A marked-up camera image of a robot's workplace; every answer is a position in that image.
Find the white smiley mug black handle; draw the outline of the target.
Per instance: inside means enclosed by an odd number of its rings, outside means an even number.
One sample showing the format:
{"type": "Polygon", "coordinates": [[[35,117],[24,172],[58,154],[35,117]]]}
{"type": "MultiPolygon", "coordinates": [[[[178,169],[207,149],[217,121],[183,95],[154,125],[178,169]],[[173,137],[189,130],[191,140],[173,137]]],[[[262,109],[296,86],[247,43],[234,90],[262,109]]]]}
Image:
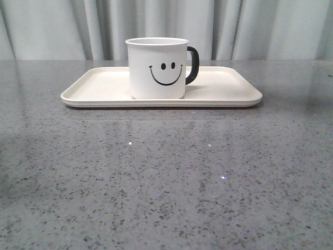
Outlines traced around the white smiley mug black handle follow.
{"type": "Polygon", "coordinates": [[[130,93],[135,99],[179,99],[199,72],[199,53],[189,40],[140,37],[125,41],[130,93]]]}

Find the cream rectangular plastic tray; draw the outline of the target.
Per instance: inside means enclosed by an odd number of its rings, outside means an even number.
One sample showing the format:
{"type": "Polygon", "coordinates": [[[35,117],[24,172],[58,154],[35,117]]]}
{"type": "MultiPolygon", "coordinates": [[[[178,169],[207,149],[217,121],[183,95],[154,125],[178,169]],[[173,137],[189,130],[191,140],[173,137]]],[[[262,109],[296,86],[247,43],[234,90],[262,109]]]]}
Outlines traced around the cream rectangular plastic tray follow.
{"type": "Polygon", "coordinates": [[[251,107],[261,101],[262,93],[232,68],[201,66],[180,99],[134,99],[128,67],[100,67],[83,74],[61,99],[79,108],[251,107]]]}

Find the pale grey-green curtain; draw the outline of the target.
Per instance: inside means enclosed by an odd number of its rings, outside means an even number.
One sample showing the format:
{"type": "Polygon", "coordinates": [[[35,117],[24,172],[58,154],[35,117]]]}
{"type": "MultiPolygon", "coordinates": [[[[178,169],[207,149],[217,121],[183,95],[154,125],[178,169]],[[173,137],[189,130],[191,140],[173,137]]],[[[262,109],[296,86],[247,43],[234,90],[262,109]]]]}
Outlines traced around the pale grey-green curtain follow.
{"type": "Polygon", "coordinates": [[[332,1],[1,1],[1,59],[125,60],[125,40],[202,60],[332,60],[332,1]]]}

